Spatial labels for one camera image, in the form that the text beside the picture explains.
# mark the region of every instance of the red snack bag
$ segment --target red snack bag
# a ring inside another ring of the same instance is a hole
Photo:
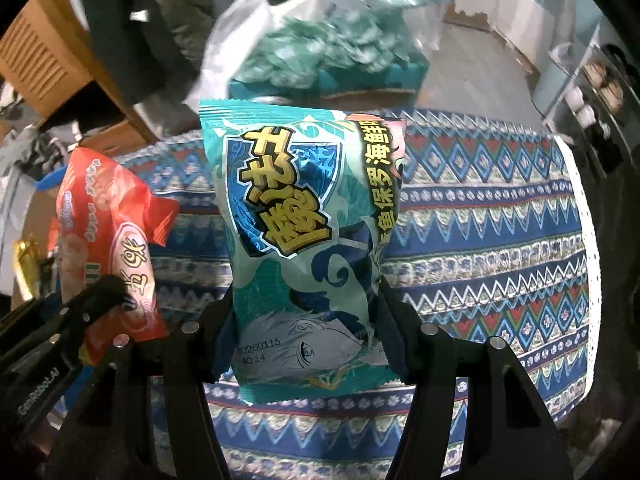
[[[142,180],[114,160],[76,148],[56,209],[62,300],[102,274],[120,276],[127,284],[127,301],[86,330],[83,354],[89,361],[96,364],[121,333],[136,341],[165,336],[148,243],[165,244],[178,203],[152,195]]]

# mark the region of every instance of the silver bolt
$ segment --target silver bolt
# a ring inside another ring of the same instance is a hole
[[[438,333],[438,326],[433,323],[423,323],[420,326],[420,330],[425,335],[436,335]]]
[[[118,334],[113,338],[113,345],[116,348],[123,348],[129,344],[129,336],[127,334]]]
[[[200,330],[200,325],[197,321],[187,321],[181,329],[185,334],[193,334]]]
[[[506,341],[501,337],[498,337],[497,335],[494,335],[489,339],[489,344],[496,350],[502,350],[505,346],[507,346]]]

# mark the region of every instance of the snack bag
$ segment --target snack bag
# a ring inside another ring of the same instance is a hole
[[[96,364],[121,333],[136,341],[165,336],[148,243],[165,244],[178,203],[152,195],[142,180],[114,160],[76,148],[56,209],[62,300],[102,274],[120,276],[127,285],[126,302],[86,330],[82,355]]]
[[[372,388],[394,378],[369,321],[398,216],[404,123],[200,102],[233,271],[242,398]]]

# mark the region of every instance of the teal snack package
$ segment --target teal snack package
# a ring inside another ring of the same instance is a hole
[[[343,395],[394,375],[370,323],[398,217],[404,122],[200,102],[233,272],[248,402]]]

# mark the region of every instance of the blue patterned fabric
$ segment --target blue patterned fabric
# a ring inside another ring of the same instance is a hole
[[[599,311],[590,311],[576,176],[558,143],[475,116],[376,113],[408,122],[402,213],[383,261],[389,283],[453,336],[504,338],[554,420],[565,416],[588,389]],[[162,315],[193,319],[232,279],[202,136],[191,132],[120,161],[153,192],[180,201],[166,247],[153,247],[152,256]],[[249,406],[232,376],[206,385],[234,477],[255,479],[384,478],[413,390],[388,383],[352,396]],[[460,464],[466,394],[459,378],[443,474]],[[153,401],[161,465],[171,471],[162,398]]]

